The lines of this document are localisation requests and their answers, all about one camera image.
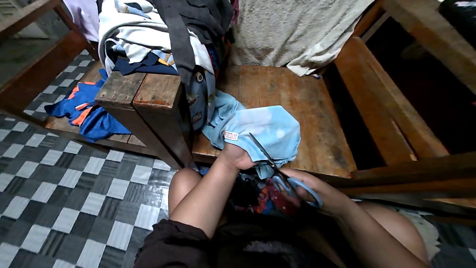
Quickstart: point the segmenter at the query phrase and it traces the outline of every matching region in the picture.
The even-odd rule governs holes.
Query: scissor blade
[[[261,143],[259,143],[259,141],[253,136],[253,134],[251,134],[250,132],[248,132],[248,133],[249,133],[249,136],[251,137],[251,139],[253,140],[253,142],[255,143],[255,145],[258,147],[258,149],[266,156],[266,158],[268,158],[269,161],[271,161],[274,164],[273,158],[271,158],[268,155],[268,153],[266,152],[265,148],[263,148]]]

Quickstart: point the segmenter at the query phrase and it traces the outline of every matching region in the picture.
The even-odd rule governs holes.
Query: blue scissors handle
[[[322,200],[321,198],[319,197],[319,195],[313,190],[311,189],[309,186],[307,186],[305,183],[303,183],[302,181],[300,180],[297,180],[295,178],[288,178],[288,182],[289,184],[291,185],[291,187],[293,187],[293,189],[295,190],[298,186],[304,188],[308,193],[310,193],[314,199],[316,200],[316,202],[310,202],[310,201],[306,201],[306,203],[308,203],[309,205],[311,206],[314,206],[314,207],[322,207]],[[294,195],[294,190],[293,189],[290,189],[289,187],[286,186],[286,184],[283,182],[283,180],[279,177],[279,176],[273,176],[273,184],[274,184],[274,187],[276,187],[276,189],[280,189],[278,187],[281,186],[281,188],[283,190],[286,191],[286,193],[290,196],[295,196]]]

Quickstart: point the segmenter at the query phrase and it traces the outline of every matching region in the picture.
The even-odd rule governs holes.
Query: dark sleeve
[[[136,255],[134,268],[209,267],[209,240],[201,229],[164,219],[152,227]]]

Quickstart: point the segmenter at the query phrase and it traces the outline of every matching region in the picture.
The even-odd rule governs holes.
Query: person's left hand
[[[237,169],[249,169],[256,164],[251,161],[249,154],[241,147],[226,142],[225,148],[223,148],[219,156],[225,157],[230,162],[230,164],[232,164]]]

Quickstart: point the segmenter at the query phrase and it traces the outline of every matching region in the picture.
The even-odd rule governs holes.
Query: clothing tag
[[[230,132],[230,131],[223,131],[223,136],[225,139],[237,141],[238,140],[238,133]]]

